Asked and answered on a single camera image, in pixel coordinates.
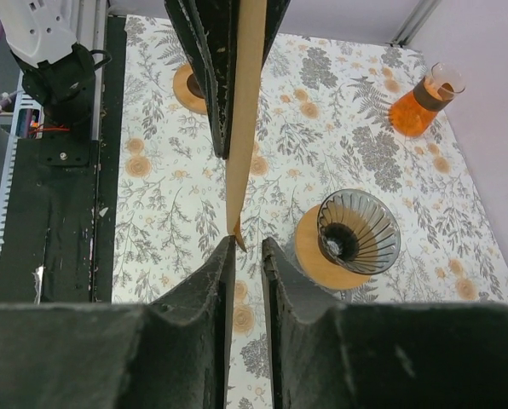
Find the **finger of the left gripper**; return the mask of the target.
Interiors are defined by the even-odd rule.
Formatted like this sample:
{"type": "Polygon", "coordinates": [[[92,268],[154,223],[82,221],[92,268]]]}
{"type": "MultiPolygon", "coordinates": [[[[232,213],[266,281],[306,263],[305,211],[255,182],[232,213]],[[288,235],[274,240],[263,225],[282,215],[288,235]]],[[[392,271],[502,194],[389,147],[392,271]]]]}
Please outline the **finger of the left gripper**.
{"type": "Polygon", "coordinates": [[[214,154],[229,155],[240,3],[165,0],[165,10],[205,99],[214,154]]]}
{"type": "Polygon", "coordinates": [[[263,58],[262,66],[268,59],[269,52],[279,32],[282,21],[289,8],[290,0],[265,0],[265,18],[263,30],[263,58]]]}

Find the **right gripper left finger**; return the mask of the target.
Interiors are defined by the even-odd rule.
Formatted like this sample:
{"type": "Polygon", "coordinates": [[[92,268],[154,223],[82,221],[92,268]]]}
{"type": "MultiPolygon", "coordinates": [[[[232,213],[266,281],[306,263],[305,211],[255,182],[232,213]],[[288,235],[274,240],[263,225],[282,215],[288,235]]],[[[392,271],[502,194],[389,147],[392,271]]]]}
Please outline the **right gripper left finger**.
{"type": "Polygon", "coordinates": [[[0,408],[222,408],[235,240],[149,304],[0,304],[0,408]]]}

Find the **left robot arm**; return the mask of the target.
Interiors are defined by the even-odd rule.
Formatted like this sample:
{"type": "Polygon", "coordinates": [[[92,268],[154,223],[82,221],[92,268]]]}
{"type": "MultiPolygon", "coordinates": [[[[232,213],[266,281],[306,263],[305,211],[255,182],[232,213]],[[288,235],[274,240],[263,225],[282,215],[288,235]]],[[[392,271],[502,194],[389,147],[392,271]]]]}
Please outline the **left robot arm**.
{"type": "MultiPolygon", "coordinates": [[[[214,153],[229,156],[233,124],[240,12],[245,1],[166,1],[167,15],[205,98],[214,153]]],[[[90,116],[84,94],[112,56],[93,59],[55,1],[0,1],[0,21],[23,87],[56,124],[90,116]]]]}

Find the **brown paper coffee filter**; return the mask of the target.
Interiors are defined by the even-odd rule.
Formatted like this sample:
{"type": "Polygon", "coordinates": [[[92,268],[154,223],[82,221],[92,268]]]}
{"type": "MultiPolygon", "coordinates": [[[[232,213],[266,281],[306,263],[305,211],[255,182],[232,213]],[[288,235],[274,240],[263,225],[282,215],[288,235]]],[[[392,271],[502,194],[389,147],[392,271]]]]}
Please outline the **brown paper coffee filter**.
{"type": "Polygon", "coordinates": [[[249,179],[261,86],[267,3],[240,3],[237,60],[235,68],[233,120],[229,156],[226,161],[227,230],[241,250],[245,249],[240,215],[249,179]]]}

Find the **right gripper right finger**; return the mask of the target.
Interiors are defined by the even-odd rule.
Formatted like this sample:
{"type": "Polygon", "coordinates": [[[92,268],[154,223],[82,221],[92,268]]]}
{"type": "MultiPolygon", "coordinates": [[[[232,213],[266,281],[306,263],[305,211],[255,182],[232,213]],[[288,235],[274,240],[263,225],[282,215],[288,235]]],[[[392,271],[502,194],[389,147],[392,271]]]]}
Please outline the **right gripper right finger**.
{"type": "Polygon", "coordinates": [[[508,306],[346,303],[263,241],[276,408],[508,408],[508,306]]]}

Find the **clear glass dripper cone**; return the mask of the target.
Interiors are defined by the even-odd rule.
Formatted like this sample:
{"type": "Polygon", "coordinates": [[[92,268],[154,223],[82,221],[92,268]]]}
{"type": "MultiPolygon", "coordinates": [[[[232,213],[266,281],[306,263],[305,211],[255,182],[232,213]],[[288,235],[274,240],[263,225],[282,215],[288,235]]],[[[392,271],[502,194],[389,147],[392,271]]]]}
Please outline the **clear glass dripper cone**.
{"type": "Polygon", "coordinates": [[[351,273],[382,274],[398,259],[398,222],[370,193],[352,188],[331,193],[318,209],[316,228],[322,255],[351,273]]]}

